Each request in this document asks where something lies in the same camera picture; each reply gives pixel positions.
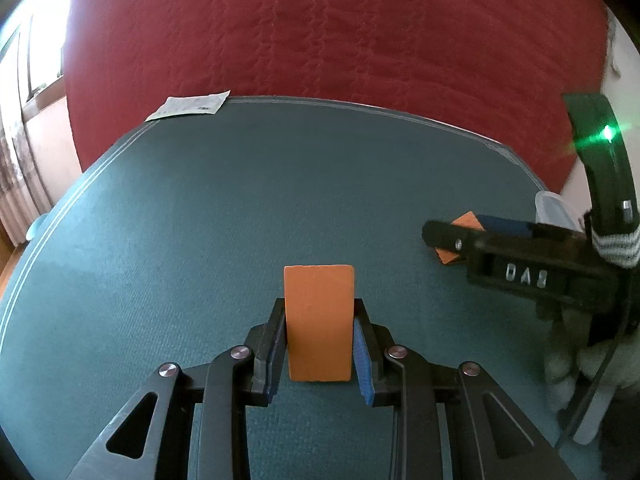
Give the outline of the gloved right hand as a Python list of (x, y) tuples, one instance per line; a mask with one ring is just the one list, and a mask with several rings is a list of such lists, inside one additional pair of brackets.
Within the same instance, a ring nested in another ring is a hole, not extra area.
[(603, 234), (595, 214), (585, 218), (594, 250), (622, 271), (622, 299), (608, 315), (566, 309), (551, 325), (544, 350), (549, 406), (567, 427), (585, 391), (596, 382), (573, 439), (599, 439), (601, 469), (609, 479), (639, 477), (639, 222), (629, 233)]

